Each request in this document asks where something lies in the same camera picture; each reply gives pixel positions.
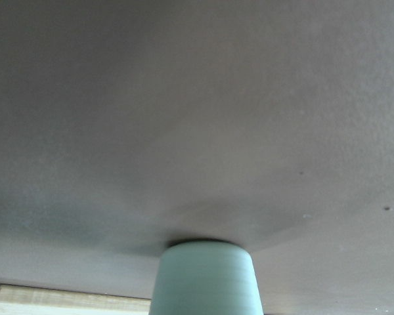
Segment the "green cup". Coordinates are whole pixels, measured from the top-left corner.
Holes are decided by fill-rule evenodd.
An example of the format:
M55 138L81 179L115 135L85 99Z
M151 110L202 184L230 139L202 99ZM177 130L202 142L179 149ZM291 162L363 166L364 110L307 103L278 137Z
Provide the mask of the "green cup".
M221 241L190 241L160 258L150 314L262 314L250 254Z

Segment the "wooden cutting board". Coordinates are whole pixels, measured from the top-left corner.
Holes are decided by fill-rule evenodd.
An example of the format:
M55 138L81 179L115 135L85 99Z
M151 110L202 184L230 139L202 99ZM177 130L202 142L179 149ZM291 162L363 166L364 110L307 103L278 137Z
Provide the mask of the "wooden cutting board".
M150 301L0 284L0 314L148 314Z

